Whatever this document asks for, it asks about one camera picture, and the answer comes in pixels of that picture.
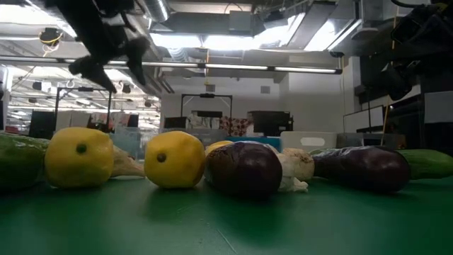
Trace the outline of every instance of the blue object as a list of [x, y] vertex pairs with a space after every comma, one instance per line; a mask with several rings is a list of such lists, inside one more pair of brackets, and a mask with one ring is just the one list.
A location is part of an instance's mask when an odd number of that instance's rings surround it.
[[264, 144], [272, 145], [277, 151], [281, 152], [282, 148], [280, 146], [280, 138], [278, 137], [227, 137], [227, 141], [240, 142], [240, 141], [254, 141], [261, 142]]

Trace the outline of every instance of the white container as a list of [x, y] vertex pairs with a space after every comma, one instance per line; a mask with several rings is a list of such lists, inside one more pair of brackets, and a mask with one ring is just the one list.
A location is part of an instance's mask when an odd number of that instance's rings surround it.
[[280, 135], [282, 149], [296, 148], [310, 152], [315, 149], [336, 148], [337, 134], [332, 132], [285, 131]]

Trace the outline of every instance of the ceiling duct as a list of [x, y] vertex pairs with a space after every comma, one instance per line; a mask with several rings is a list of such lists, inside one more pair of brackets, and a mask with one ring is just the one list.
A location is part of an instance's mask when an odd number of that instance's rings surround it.
[[143, 0], [153, 22], [161, 23], [170, 17], [171, 10], [166, 0]]
[[336, 7], [336, 1], [314, 1], [288, 46], [304, 49]]

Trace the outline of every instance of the eggplant skin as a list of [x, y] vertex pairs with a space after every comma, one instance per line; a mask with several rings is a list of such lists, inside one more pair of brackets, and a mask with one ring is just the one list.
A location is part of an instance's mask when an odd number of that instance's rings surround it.
[[282, 165], [266, 144], [235, 142], [208, 155], [205, 178], [228, 195], [268, 198], [280, 187]]
[[404, 157], [386, 147], [329, 149], [314, 155], [314, 175], [375, 193], [395, 193], [411, 179]]

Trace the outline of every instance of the robotic arm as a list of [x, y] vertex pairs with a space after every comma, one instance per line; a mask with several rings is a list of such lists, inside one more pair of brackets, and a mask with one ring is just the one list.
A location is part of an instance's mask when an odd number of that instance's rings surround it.
[[430, 5], [394, 4], [413, 8], [391, 33], [394, 50], [381, 54], [387, 82], [382, 82], [392, 100], [403, 98], [419, 74], [436, 74], [453, 66], [453, 1], [432, 0]]
[[140, 0], [45, 0], [47, 8], [57, 7], [84, 43], [90, 55], [69, 65], [72, 74], [81, 74], [116, 93], [103, 66], [127, 56], [127, 66], [137, 81], [145, 85], [142, 56], [149, 49], [146, 31], [134, 26], [133, 16], [147, 15]]

